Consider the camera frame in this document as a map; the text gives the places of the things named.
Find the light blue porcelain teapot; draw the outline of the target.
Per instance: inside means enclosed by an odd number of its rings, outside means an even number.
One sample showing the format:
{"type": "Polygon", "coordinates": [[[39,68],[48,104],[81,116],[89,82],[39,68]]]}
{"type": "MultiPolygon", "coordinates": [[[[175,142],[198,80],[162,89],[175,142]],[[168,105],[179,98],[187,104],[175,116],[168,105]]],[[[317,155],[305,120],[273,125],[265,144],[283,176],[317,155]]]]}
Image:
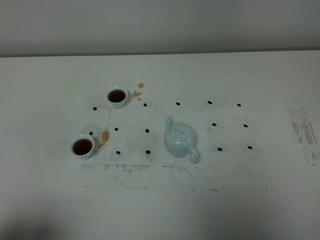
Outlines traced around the light blue porcelain teapot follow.
{"type": "Polygon", "coordinates": [[[163,114],[165,121],[164,145],[170,155],[175,158],[188,158],[197,164],[199,154],[195,148],[196,134],[193,128],[185,123],[176,122],[171,124],[166,113],[163,114]]]}

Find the spilled tea puddle far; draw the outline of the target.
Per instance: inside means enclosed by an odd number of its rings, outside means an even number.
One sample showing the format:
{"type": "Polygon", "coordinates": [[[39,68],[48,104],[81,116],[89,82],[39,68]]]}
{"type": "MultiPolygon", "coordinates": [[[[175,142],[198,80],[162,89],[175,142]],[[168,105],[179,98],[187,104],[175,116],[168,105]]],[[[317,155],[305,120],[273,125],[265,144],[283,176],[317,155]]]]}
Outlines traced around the spilled tea puddle far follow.
{"type": "Polygon", "coordinates": [[[137,85],[137,90],[134,90],[131,94],[131,96],[136,99],[138,102],[142,100],[141,95],[142,95],[142,89],[144,88],[144,83],[139,83],[137,85]]]}

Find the spilled tea puddle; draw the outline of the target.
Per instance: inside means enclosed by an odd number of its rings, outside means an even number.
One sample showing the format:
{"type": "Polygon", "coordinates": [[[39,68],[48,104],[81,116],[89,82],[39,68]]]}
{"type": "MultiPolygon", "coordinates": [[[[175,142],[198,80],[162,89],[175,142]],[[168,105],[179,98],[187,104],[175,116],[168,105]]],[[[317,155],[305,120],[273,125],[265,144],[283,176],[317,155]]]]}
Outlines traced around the spilled tea puddle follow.
{"type": "Polygon", "coordinates": [[[142,95],[142,89],[144,88],[144,83],[139,83],[137,85],[137,90],[134,90],[131,94],[131,96],[136,99],[138,102],[142,100],[141,95],[142,95]]]}
{"type": "Polygon", "coordinates": [[[99,142],[98,148],[100,149],[103,146],[105,146],[107,144],[109,138],[110,138],[110,132],[108,130],[104,130],[101,133],[101,138],[100,138],[100,142],[99,142]]]}

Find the spilled tea puddle near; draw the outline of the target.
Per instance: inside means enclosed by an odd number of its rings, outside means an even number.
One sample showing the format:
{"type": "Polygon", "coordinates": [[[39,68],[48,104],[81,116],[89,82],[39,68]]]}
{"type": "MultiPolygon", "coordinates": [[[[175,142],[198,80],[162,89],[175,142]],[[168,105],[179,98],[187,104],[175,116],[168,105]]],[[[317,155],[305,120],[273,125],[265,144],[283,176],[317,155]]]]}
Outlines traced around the spilled tea puddle near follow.
{"type": "Polygon", "coordinates": [[[100,142],[99,142],[98,148],[100,149],[103,146],[105,146],[107,144],[109,138],[110,138],[110,132],[108,130],[104,130],[101,133],[101,138],[100,138],[100,142]]]}

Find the far light blue teacup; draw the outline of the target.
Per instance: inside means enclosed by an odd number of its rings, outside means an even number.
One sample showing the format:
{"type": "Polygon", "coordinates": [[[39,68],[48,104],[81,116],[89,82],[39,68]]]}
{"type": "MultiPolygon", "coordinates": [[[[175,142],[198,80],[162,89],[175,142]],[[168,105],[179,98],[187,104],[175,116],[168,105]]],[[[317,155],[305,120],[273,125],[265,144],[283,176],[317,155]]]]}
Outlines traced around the far light blue teacup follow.
{"type": "Polygon", "coordinates": [[[106,98],[114,108],[121,109],[126,105],[128,95],[127,89],[116,86],[109,89],[106,98]]]}

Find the light blue teacup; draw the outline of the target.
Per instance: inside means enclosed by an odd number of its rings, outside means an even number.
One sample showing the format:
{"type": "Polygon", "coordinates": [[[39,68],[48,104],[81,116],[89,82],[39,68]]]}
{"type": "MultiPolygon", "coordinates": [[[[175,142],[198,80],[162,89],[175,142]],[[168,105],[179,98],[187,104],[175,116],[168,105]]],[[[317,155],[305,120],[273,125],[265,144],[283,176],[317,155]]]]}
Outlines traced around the light blue teacup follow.
{"type": "Polygon", "coordinates": [[[109,89],[106,98],[114,108],[121,109],[126,105],[128,95],[127,89],[116,86],[109,89]]]}
{"type": "Polygon", "coordinates": [[[70,151],[82,160],[89,159],[95,148],[95,140],[91,135],[80,134],[70,142],[70,151]]]}

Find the near light blue teacup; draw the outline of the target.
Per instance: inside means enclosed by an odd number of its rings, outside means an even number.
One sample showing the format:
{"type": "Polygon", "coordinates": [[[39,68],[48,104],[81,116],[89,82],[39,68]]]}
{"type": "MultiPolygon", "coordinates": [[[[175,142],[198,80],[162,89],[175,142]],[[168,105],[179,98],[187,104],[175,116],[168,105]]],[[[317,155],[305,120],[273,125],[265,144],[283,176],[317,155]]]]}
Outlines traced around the near light blue teacup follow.
{"type": "Polygon", "coordinates": [[[70,151],[82,160],[89,159],[95,148],[95,140],[91,135],[80,134],[70,142],[70,151]]]}

